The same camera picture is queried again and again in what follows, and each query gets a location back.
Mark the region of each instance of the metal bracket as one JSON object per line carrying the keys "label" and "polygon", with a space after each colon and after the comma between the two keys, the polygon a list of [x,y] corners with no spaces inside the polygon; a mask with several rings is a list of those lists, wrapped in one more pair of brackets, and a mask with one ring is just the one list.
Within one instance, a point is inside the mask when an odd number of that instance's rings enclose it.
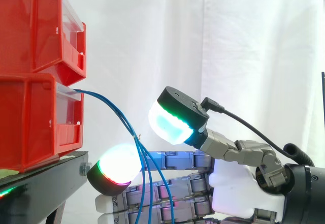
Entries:
{"label": "metal bracket", "polygon": [[252,224],[274,224],[276,212],[255,209]]}

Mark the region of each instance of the black cable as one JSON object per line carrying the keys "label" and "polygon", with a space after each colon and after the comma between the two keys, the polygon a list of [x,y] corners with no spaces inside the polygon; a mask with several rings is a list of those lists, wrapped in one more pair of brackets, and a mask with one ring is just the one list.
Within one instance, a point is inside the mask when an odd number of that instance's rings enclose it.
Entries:
{"label": "black cable", "polygon": [[256,133],[258,136],[260,136],[265,142],[267,142],[269,145],[271,145],[274,149],[276,149],[277,151],[279,151],[281,154],[283,154],[284,156],[292,159],[292,156],[290,154],[288,154],[287,152],[285,152],[283,149],[281,149],[279,146],[277,146],[275,143],[273,143],[268,137],[266,137],[264,134],[262,134],[259,130],[257,130],[256,128],[254,128],[251,124],[249,124],[247,121],[243,120],[242,118],[240,118],[239,116],[236,116],[234,113],[231,113],[230,111],[224,110],[223,111],[224,114],[226,114],[227,116],[235,119],[236,121],[240,122],[241,124],[243,124],[244,126],[246,126],[247,128],[251,129],[254,133]]}
{"label": "black cable", "polygon": [[264,134],[262,134],[259,130],[254,128],[251,124],[249,124],[247,121],[243,120],[239,116],[236,116],[235,114],[231,113],[230,111],[227,111],[225,109],[222,110],[221,113],[226,114],[227,116],[235,119],[236,121],[240,122],[247,128],[251,129],[254,133],[256,133],[258,136],[260,136],[265,142],[267,142],[270,146],[272,146],[274,149],[276,149],[278,152],[283,154],[284,156],[292,159],[299,165],[307,165],[314,167],[314,162],[312,159],[303,152],[297,145],[295,144],[286,144],[283,149],[281,149],[279,146],[277,146],[275,143],[273,143],[268,137],[266,137]]}
{"label": "black cable", "polygon": [[231,117],[232,119],[240,122],[247,128],[251,129],[254,133],[256,133],[258,136],[260,136],[265,142],[267,142],[270,146],[272,146],[274,149],[279,151],[284,156],[288,157],[289,159],[292,159],[299,165],[307,165],[314,167],[314,162],[312,159],[303,152],[297,145],[295,144],[286,144],[283,149],[281,149],[279,146],[277,146],[275,143],[273,143],[268,137],[266,137],[264,134],[262,134],[259,130],[254,128],[251,124],[249,124],[247,121],[243,120],[239,116],[236,116],[234,113],[231,113],[230,111],[227,111],[223,106],[221,106],[219,103],[215,102],[214,100],[205,97],[204,100],[201,102],[201,106],[206,110],[212,110],[219,113],[224,113],[227,116]]}

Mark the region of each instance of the glowing fingertip sensor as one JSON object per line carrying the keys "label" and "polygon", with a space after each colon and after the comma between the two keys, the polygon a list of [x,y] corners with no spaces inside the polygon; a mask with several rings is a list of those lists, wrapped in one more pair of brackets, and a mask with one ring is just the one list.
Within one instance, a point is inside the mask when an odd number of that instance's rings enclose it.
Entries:
{"label": "glowing fingertip sensor", "polygon": [[149,112],[149,123],[158,136],[171,144],[181,144],[193,134],[186,122],[173,116],[157,101]]}
{"label": "glowing fingertip sensor", "polygon": [[115,196],[122,193],[141,170],[134,144],[110,148],[87,173],[90,184],[100,193]]}
{"label": "glowing fingertip sensor", "polygon": [[166,87],[149,111],[154,132],[171,144],[194,146],[205,131],[209,115],[199,102],[183,92]]}

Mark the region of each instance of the cable connector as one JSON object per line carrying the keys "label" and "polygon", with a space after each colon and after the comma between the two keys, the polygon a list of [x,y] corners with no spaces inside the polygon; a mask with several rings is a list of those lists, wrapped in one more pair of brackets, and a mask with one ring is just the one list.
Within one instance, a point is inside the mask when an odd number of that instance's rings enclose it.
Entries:
{"label": "cable connector", "polygon": [[209,97],[205,97],[204,100],[201,102],[202,108],[206,111],[211,110],[219,113],[224,112],[224,107],[219,105],[219,103],[215,102],[214,100],[210,99]]}

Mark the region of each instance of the robotic hand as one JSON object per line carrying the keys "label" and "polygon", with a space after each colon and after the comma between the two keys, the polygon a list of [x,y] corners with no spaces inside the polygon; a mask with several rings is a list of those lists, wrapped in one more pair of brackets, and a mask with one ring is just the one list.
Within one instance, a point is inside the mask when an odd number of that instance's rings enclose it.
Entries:
{"label": "robotic hand", "polygon": [[[206,128],[207,111],[225,113],[250,127],[268,144],[238,140]],[[201,104],[167,87],[149,113],[152,128],[172,144],[186,143],[196,151],[151,152],[161,170],[194,170],[186,177],[170,179],[174,220],[187,224],[292,224],[323,223],[325,170],[292,144],[277,147],[251,125],[205,98]],[[299,165],[283,165],[272,145]],[[147,157],[151,170],[157,170]],[[249,167],[256,167],[255,176]],[[153,184],[152,224],[170,223],[171,208],[163,182]],[[134,224],[142,186],[128,187],[114,196],[99,195],[99,224]],[[140,223],[148,222],[149,185],[145,191]],[[215,212],[230,216],[222,221],[206,218]]]}

